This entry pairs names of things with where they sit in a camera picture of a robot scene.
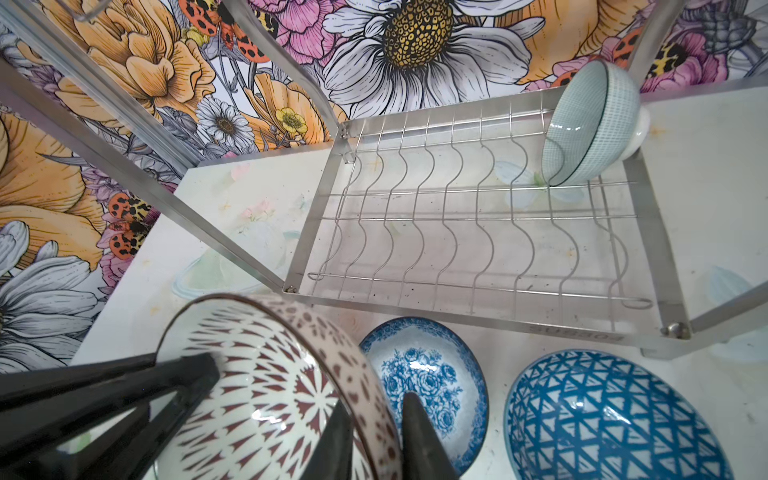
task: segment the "blue floral plate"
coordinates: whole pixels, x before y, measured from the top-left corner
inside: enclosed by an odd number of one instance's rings
[[[733,478],[690,403],[603,352],[564,350],[532,363],[512,386],[504,426],[523,480]]]
[[[402,399],[416,392],[453,468],[461,475],[480,453],[488,429],[488,389],[467,345],[440,323],[398,318],[360,343],[402,434]]]

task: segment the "floral wallpaper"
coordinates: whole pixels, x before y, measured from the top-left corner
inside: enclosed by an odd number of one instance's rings
[[[48,19],[158,124],[217,159],[329,141],[318,111],[217,0],[113,0]],[[92,0],[64,0],[90,11]],[[625,66],[655,0],[249,0],[340,121],[567,84],[595,58]],[[642,91],[768,73],[766,0],[687,0]],[[0,56],[173,191],[162,158],[0,26]],[[1,107],[0,372],[62,366],[157,211]]]

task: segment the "dish rack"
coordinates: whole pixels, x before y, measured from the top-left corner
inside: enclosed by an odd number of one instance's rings
[[[564,88],[339,124],[245,0],[239,26],[313,99],[334,136],[288,275],[261,262],[0,62],[0,101],[272,290],[294,300],[642,348],[672,358],[756,328],[768,283],[689,319],[641,151],[549,187],[541,151]],[[642,80],[683,0],[654,9],[630,58]],[[0,11],[155,151],[199,159],[32,4]],[[315,149],[300,147],[264,157]]]

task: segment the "light blue bowl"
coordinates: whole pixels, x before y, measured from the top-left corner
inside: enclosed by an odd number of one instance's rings
[[[565,88],[544,142],[542,173],[552,187],[583,184],[645,138],[640,93],[626,71],[602,60],[590,61]]]
[[[628,360],[564,350],[515,380],[505,441],[521,480],[732,480],[715,435],[672,387]]]
[[[402,399],[416,392],[453,468],[466,472],[488,430],[488,389],[469,347],[440,323],[398,318],[377,326],[360,349],[389,397],[401,438]]]

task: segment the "red and white patterned bowl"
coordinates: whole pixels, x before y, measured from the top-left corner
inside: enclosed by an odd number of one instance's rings
[[[202,352],[221,378],[161,453],[159,478],[300,478],[341,400],[355,427],[353,478],[402,477],[379,379],[338,327],[277,295],[203,296],[168,326],[157,361]]]

